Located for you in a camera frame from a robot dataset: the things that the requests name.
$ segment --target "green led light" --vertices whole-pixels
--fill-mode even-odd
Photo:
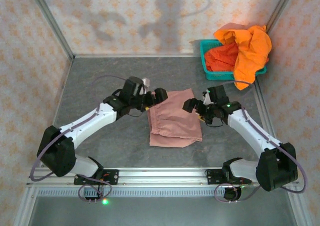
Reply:
[[[109,201],[107,199],[103,199],[102,204],[107,205],[107,204],[109,204]]]

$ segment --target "patterned wallpaper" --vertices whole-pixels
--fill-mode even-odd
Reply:
[[[306,169],[308,208],[320,222],[320,0],[290,0],[270,33],[273,51],[260,78],[277,136]]]
[[[0,0],[0,225],[13,225],[68,58],[34,0]]]
[[[198,50],[221,26],[266,24],[279,0],[46,0],[74,54]]]

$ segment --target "red cloth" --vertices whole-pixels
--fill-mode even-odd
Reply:
[[[208,71],[233,71],[238,56],[237,43],[213,48],[204,54],[205,66]]]

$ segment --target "folded pink cloth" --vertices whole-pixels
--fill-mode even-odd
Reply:
[[[168,99],[147,112],[150,146],[186,147],[202,141],[200,122],[196,114],[182,109],[184,102],[194,98],[191,89],[168,92]]]

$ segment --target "beige wall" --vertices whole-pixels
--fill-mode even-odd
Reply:
[[[177,54],[229,22],[266,24],[279,0],[46,1],[75,54]]]
[[[306,169],[306,196],[320,223],[320,0],[290,0],[270,37],[273,51],[261,77],[277,136],[290,141]]]
[[[0,0],[0,225],[13,225],[68,58],[34,0]]]

